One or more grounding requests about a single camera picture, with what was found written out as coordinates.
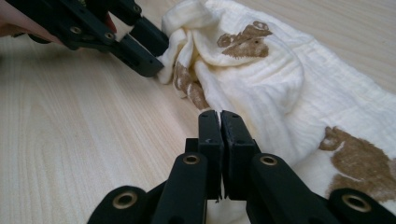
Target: brown animal print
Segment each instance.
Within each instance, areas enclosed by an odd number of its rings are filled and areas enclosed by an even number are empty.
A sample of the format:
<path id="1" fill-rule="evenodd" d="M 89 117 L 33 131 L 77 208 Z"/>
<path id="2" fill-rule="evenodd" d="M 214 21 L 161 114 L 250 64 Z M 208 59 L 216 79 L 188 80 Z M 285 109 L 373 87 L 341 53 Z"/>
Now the brown animal print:
<path id="1" fill-rule="evenodd" d="M 174 86 L 178 91 L 183 91 L 200 111 L 210 108 L 202 87 L 192 80 L 189 69 L 180 62 L 175 66 Z"/>
<path id="2" fill-rule="evenodd" d="M 332 164 L 340 172 L 332 179 L 327 194 L 335 189 L 362 191 L 379 202 L 396 199 L 396 160 L 366 140 L 338 128 L 327 127 L 319 149 L 335 151 Z"/>
<path id="3" fill-rule="evenodd" d="M 268 25 L 264 22 L 254 21 L 238 35 L 225 34 L 218 40 L 219 48 L 227 48 L 222 53 L 234 58 L 268 56 L 268 46 L 264 37 L 271 35 Z"/>

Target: wooden table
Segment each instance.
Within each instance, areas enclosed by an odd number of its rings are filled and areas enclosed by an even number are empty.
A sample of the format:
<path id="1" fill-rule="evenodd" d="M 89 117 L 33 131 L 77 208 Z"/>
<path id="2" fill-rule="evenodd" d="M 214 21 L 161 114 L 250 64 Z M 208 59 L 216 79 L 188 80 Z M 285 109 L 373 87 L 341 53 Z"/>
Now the wooden table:
<path id="1" fill-rule="evenodd" d="M 177 0 L 136 1 L 155 24 Z M 396 92 L 396 2 L 240 0 Z M 111 190 L 169 175 L 197 111 L 108 54 L 0 38 L 0 223 L 85 223 Z"/>

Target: wood grain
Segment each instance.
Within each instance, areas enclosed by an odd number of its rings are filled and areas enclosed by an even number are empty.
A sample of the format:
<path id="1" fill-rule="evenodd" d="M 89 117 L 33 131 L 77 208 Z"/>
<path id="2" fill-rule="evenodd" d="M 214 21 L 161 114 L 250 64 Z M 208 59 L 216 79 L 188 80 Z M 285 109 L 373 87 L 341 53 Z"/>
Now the wood grain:
<path id="1" fill-rule="evenodd" d="M 155 24 L 176 0 L 136 1 Z M 396 2 L 240 0 L 396 92 Z M 198 111 L 111 55 L 0 38 L 0 223 L 84 223 L 112 189 L 169 175 Z"/>

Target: towel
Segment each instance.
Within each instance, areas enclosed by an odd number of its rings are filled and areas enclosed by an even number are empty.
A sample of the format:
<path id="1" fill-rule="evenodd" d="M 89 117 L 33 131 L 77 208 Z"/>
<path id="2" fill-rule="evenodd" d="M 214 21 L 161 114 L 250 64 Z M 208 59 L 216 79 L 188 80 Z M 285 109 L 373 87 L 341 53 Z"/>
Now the towel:
<path id="1" fill-rule="evenodd" d="M 200 111 L 239 114 L 316 194 L 358 189 L 396 214 L 395 95 L 312 35 L 234 1 L 182 1 L 163 31 L 161 83 Z M 243 207 L 209 208 L 209 222 L 248 223 Z"/>

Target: white cloth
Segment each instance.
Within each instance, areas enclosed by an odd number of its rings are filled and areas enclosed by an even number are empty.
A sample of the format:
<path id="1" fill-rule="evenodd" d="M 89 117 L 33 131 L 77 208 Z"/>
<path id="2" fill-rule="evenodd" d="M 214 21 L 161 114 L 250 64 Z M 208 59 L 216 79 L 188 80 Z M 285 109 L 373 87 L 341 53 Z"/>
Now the white cloth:
<path id="1" fill-rule="evenodd" d="M 265 24 L 272 34 L 257 35 L 265 31 Z M 256 33 L 243 39 L 249 25 L 255 26 Z M 283 158 L 315 193 L 326 196 L 339 173 L 331 163 L 334 152 L 318 150 L 326 127 L 336 126 L 382 149 L 390 160 L 396 158 L 395 95 L 344 63 L 313 36 L 226 0 L 182 1 L 164 15 L 163 30 L 170 36 L 170 48 L 160 59 L 165 65 L 160 81 L 173 80 L 180 97 L 189 96 L 201 110 L 239 114 L 260 149 Z M 235 45 L 222 45 L 224 35 Z M 245 50 L 254 44 L 257 52 Z M 268 55 L 260 55 L 265 46 Z M 239 51 L 227 54 L 230 48 Z M 178 78 L 178 66 L 185 68 L 183 74 L 189 78 Z M 200 91 L 197 81 L 204 99 L 191 94 Z M 210 107 L 200 107 L 202 101 Z M 382 204 L 396 213 L 394 199 Z M 213 223 L 247 221 L 220 210 L 218 214 L 212 217 Z"/>

